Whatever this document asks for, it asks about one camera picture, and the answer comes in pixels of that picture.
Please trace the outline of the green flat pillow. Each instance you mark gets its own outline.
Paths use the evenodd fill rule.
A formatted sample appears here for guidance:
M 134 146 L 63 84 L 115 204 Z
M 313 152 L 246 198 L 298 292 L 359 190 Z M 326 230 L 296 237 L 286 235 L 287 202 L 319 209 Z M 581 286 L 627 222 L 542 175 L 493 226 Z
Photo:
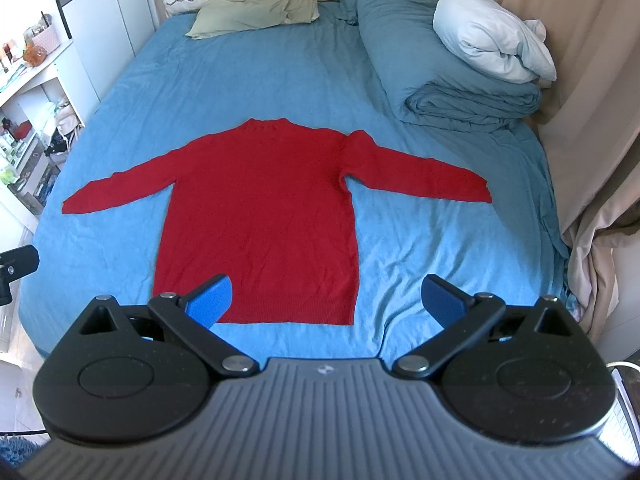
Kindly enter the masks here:
M 320 18 L 318 0 L 210 0 L 196 14 L 186 36 L 200 40 Z

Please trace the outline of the orange toy figure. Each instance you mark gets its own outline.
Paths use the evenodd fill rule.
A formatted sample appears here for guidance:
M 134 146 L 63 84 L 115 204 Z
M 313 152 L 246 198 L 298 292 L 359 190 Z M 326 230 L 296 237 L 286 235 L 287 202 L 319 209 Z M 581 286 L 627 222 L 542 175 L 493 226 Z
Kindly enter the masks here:
M 47 58 L 47 51 L 35 44 L 28 44 L 23 52 L 23 60 L 29 67 L 40 66 Z

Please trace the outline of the white wardrobe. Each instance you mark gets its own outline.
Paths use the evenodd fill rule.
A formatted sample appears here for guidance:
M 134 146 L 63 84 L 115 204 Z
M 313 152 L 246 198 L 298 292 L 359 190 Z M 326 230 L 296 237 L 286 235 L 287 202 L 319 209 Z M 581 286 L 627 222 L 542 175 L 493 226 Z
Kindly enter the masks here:
M 104 99 L 155 32 L 149 0 L 58 0 L 93 90 Z

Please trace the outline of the folded teal duvet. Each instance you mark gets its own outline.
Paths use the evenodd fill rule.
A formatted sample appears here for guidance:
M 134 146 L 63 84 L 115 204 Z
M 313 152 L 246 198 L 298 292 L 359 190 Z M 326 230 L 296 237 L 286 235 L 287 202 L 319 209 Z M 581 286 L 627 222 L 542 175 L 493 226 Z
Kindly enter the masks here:
M 493 132 L 539 108 L 533 82 L 485 75 L 452 54 L 433 28 L 437 0 L 338 0 L 358 27 L 395 116 L 407 124 Z

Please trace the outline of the light blue bed sheet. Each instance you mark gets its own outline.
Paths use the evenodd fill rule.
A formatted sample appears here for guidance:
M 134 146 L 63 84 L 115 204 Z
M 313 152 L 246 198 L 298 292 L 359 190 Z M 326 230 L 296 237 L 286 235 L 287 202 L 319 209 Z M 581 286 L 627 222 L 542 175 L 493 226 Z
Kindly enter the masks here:
M 431 273 L 508 304 L 563 295 L 567 250 L 532 130 L 457 132 L 401 122 L 358 29 L 336 12 L 325 3 L 310 25 L 206 40 L 188 37 L 190 14 L 160 26 L 89 120 L 40 217 L 39 268 L 22 281 L 18 306 L 39 353 L 53 350 L 95 296 L 149 300 L 169 192 L 96 214 L 64 214 L 64 200 L 92 180 L 250 118 L 364 130 L 386 148 L 471 169 L 492 196 L 490 204 L 422 200 L 350 181 L 360 263 L 354 324 L 215 326 L 254 359 L 392 362 L 439 331 L 420 298 Z

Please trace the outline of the beige curtain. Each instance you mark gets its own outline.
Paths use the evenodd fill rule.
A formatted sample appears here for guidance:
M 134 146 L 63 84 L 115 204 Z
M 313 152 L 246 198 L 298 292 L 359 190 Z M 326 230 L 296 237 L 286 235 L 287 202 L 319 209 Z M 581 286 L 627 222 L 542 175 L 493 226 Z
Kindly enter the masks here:
M 598 340 L 618 305 L 614 252 L 639 243 L 639 0 L 495 0 L 539 18 L 558 79 L 533 120 L 547 153 L 568 287 Z

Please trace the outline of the white shelf unit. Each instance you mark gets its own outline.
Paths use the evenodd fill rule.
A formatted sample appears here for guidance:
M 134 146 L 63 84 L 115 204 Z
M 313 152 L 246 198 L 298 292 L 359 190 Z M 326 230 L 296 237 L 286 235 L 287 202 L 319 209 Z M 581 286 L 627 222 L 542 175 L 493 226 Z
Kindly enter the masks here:
M 22 228 L 35 232 L 50 182 L 60 171 L 44 154 L 63 117 L 77 138 L 100 98 L 82 65 L 73 40 L 65 40 L 36 67 L 22 65 L 1 91 L 1 118 L 26 125 L 22 140 L 1 128 L 1 205 Z

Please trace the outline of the pink storage basket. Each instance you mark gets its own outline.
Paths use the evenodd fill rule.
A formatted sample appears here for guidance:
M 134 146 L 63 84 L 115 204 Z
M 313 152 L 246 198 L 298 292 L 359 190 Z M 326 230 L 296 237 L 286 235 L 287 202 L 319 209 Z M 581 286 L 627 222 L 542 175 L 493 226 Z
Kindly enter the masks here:
M 58 33 L 53 25 L 44 28 L 38 34 L 32 37 L 32 43 L 35 47 L 40 47 L 47 54 L 50 54 L 61 45 L 61 40 L 58 38 Z

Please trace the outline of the red long-sleeve sweater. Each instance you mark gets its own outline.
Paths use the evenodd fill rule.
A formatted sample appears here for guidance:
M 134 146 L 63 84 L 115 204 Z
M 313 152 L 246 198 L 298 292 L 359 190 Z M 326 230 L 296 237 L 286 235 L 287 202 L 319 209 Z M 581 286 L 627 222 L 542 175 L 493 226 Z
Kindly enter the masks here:
M 359 288 L 349 179 L 423 198 L 491 199 L 478 174 L 382 148 L 364 131 L 252 119 L 92 181 L 62 211 L 90 214 L 168 191 L 156 294 L 185 294 L 224 274 L 233 292 L 224 322 L 343 326 Z

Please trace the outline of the white pillow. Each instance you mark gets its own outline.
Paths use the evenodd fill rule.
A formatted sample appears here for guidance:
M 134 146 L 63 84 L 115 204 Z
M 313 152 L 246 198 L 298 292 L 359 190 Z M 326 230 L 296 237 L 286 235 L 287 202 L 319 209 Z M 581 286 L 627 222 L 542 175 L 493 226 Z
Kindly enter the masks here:
M 556 81 L 544 23 L 523 21 L 495 0 L 438 0 L 433 29 L 449 52 L 487 76 Z

